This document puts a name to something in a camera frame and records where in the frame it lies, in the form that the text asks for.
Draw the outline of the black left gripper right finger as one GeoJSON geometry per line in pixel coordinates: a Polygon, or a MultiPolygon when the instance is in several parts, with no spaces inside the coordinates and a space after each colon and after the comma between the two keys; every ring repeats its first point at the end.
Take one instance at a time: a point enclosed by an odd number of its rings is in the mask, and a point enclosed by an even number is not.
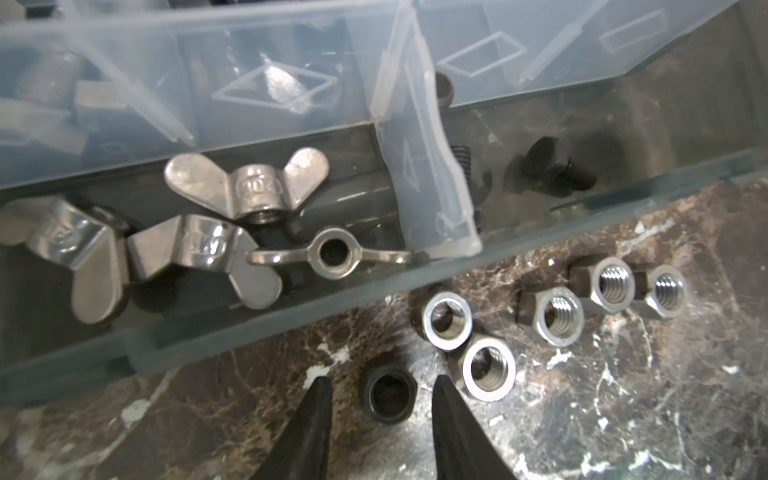
{"type": "Polygon", "coordinates": [[[447,375],[433,387],[432,430],[438,479],[515,479],[447,375]]]}

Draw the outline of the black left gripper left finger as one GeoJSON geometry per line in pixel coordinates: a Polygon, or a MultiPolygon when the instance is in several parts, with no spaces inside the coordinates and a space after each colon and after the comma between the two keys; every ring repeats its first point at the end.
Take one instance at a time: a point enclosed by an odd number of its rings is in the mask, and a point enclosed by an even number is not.
{"type": "Polygon", "coordinates": [[[326,479],[332,398],[330,378],[317,377],[251,479],[326,479]]]}

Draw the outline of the silver hex nut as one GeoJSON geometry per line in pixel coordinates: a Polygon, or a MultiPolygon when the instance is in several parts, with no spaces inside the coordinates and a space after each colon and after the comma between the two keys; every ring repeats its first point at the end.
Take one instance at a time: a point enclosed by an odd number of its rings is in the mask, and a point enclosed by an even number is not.
{"type": "Polygon", "coordinates": [[[633,267],[635,295],[630,306],[641,317],[668,320],[683,313],[686,281],[672,265],[642,264],[633,267]]]}
{"type": "Polygon", "coordinates": [[[532,340],[552,348],[566,348],[580,338],[585,313],[580,299],[569,288],[523,291],[517,323],[532,340]]]}
{"type": "Polygon", "coordinates": [[[429,296],[413,319],[417,333],[432,346],[452,352],[462,347],[473,330],[473,315],[461,295],[442,290],[429,296]]]}
{"type": "Polygon", "coordinates": [[[626,310],[636,292],[629,265],[606,254],[577,259],[569,266],[568,282],[584,310],[598,315],[614,315],[626,310]]]}
{"type": "Polygon", "coordinates": [[[499,337],[474,333],[446,359],[456,388],[475,400],[497,402],[514,387],[516,361],[510,346],[499,337]]]}

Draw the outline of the dark hex nut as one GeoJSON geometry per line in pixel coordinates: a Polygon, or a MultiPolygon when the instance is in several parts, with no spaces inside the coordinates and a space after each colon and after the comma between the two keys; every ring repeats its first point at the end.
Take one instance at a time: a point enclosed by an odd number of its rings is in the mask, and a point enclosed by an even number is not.
{"type": "Polygon", "coordinates": [[[360,391],[362,408],[374,422],[396,425],[412,415],[417,390],[414,377],[402,365],[367,365],[360,391]]]}

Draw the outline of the silver eye bolt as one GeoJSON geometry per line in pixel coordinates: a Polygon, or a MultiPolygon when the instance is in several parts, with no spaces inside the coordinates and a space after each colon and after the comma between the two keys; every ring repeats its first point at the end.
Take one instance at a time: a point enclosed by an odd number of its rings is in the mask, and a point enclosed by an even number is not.
{"type": "Polygon", "coordinates": [[[304,247],[289,250],[254,249],[246,254],[246,260],[251,265],[263,266],[306,262],[319,276],[328,280],[341,280],[349,276],[360,263],[403,265],[411,262],[412,253],[365,248],[348,230],[326,227],[304,247]]]}

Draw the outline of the silver wing nut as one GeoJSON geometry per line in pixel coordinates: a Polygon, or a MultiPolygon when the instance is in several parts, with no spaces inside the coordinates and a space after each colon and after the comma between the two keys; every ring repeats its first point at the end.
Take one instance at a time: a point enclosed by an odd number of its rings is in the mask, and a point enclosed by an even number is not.
{"type": "Polygon", "coordinates": [[[164,179],[176,194],[233,221],[270,224],[296,211],[329,175],[329,161],[316,148],[293,153],[283,168],[242,166],[231,173],[203,154],[172,157],[164,179]]]}
{"type": "Polygon", "coordinates": [[[1,243],[23,244],[73,273],[71,309],[85,324],[109,318],[129,284],[125,234],[130,224],[110,209],[40,196],[1,206],[1,243]]]}
{"type": "Polygon", "coordinates": [[[172,217],[126,239],[135,279],[153,279],[171,265],[221,273],[244,306],[263,310],[278,300],[283,281],[274,268],[247,261],[258,248],[245,228],[199,214],[172,217]]]}

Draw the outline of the black small screw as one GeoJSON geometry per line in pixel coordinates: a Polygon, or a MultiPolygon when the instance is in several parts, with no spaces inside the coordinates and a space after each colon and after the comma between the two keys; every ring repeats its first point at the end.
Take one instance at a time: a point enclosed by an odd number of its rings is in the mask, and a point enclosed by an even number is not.
{"type": "Polygon", "coordinates": [[[538,139],[524,156],[522,171],[534,180],[573,191],[588,191],[597,184],[597,175],[571,158],[570,142],[560,137],[538,139]]]}

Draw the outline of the clear plastic organizer box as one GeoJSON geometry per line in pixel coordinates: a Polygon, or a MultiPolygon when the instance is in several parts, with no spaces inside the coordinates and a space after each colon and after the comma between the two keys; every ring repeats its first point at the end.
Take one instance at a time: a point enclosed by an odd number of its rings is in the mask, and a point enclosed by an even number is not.
{"type": "Polygon", "coordinates": [[[126,220],[126,239],[199,214],[258,249],[341,227],[412,253],[328,280],[269,266],[278,300],[241,303],[225,274],[175,265],[79,321],[73,273],[1,243],[1,403],[39,405],[156,374],[767,169],[767,19],[753,1],[313,1],[173,9],[59,1],[1,26],[1,206],[63,196],[126,220]],[[69,109],[14,97],[42,50],[86,64],[69,109]],[[570,142],[588,191],[526,176],[541,137],[570,142]],[[472,154],[473,204],[450,146],[472,154]],[[258,225],[173,192],[166,163],[228,173],[311,147],[329,175],[258,225]]]}

